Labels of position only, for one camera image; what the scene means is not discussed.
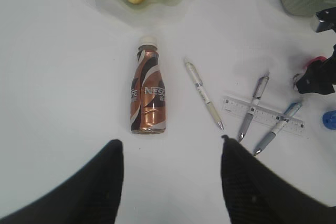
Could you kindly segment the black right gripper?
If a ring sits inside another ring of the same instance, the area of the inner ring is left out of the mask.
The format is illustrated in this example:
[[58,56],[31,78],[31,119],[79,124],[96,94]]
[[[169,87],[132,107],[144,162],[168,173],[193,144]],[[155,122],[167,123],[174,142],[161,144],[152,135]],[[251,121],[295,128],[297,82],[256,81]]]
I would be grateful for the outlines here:
[[330,58],[324,62],[314,62],[305,71],[303,77],[296,83],[300,94],[317,93],[328,95],[335,93],[336,82],[336,48]]

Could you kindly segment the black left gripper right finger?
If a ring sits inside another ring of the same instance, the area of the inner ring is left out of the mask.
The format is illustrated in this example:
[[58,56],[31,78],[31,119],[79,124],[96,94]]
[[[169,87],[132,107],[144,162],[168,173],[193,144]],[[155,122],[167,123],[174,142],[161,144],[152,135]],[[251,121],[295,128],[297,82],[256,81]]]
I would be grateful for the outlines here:
[[335,223],[335,208],[276,175],[240,143],[222,135],[221,180],[231,223]]

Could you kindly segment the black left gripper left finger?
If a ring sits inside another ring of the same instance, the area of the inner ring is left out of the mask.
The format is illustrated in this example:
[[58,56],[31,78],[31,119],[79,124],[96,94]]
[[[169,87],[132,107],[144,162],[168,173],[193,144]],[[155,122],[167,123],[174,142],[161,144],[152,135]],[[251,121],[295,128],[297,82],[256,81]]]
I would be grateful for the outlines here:
[[1,223],[115,223],[123,188],[123,144],[109,141],[64,183]]

